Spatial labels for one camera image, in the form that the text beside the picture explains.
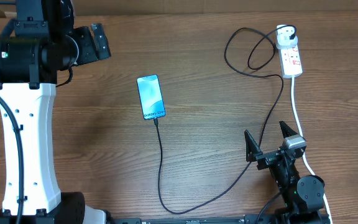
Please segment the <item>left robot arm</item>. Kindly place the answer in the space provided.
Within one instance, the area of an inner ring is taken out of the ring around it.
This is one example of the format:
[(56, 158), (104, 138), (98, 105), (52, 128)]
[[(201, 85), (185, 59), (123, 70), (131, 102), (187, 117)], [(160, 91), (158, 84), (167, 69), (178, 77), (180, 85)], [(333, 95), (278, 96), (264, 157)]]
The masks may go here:
[(110, 57), (101, 24), (75, 27), (71, 1), (15, 1), (0, 33), (0, 111), (6, 186), (0, 223), (108, 224), (81, 192), (62, 192), (53, 161), (52, 113), (60, 71)]

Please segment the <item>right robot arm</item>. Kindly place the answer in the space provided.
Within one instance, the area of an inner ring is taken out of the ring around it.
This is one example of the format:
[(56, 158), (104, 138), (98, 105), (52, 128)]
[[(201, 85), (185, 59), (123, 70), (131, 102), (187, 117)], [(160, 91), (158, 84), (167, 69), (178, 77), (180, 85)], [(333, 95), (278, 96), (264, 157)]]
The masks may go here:
[(256, 162), (259, 170), (269, 169), (278, 186), (278, 194), (267, 202), (258, 215), (246, 215), (246, 223), (331, 223), (324, 208), (325, 183), (317, 175), (300, 177), (295, 161), (303, 157), (306, 140), (284, 121), (280, 121), (283, 144), (276, 151), (264, 153), (251, 133), (244, 131), (246, 161)]

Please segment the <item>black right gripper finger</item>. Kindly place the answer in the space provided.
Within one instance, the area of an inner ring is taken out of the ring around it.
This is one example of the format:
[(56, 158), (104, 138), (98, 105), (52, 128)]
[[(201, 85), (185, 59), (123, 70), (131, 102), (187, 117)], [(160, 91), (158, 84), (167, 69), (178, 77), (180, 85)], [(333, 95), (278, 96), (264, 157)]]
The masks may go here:
[(248, 130), (244, 131), (244, 137), (246, 143), (246, 161), (255, 162), (257, 160), (257, 156), (261, 156), (263, 152), (260, 150), (260, 147)]
[(283, 138), (288, 138), (290, 136), (295, 136), (298, 133), (294, 131), (289, 125), (284, 121), (279, 121), (280, 129), (283, 135)]

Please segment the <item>blue Samsung Galaxy smartphone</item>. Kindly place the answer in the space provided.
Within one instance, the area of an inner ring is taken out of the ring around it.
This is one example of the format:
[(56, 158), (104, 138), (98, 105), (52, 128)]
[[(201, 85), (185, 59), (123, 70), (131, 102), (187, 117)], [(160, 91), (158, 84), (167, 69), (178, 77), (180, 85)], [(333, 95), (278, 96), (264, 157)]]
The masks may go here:
[(160, 82), (157, 75), (149, 75), (137, 79), (137, 87), (145, 120), (164, 117), (166, 115)]

